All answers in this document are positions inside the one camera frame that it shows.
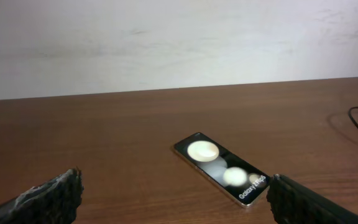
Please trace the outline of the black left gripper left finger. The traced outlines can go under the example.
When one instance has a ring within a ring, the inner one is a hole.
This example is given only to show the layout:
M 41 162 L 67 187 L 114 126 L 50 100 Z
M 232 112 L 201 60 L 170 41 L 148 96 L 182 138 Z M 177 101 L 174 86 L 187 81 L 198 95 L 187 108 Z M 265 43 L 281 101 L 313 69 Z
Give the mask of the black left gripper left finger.
M 0 224 L 66 224 L 76 219 L 84 187 L 78 168 L 0 204 Z

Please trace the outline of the black Galaxy flip phone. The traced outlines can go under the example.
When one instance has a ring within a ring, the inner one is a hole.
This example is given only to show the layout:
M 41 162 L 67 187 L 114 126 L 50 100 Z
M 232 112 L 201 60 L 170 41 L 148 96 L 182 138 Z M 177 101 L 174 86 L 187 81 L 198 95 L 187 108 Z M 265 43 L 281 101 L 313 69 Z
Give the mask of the black Galaxy flip phone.
M 269 188 L 269 175 L 203 133 L 182 139 L 173 150 L 243 207 L 253 205 Z

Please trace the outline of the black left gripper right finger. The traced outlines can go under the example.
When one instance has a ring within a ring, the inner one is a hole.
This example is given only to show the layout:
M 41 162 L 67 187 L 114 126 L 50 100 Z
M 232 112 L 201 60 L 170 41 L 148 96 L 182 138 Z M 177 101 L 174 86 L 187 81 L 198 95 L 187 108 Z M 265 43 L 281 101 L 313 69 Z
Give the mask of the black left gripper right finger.
M 272 177 L 267 201 L 280 224 L 358 224 L 358 215 L 285 175 Z

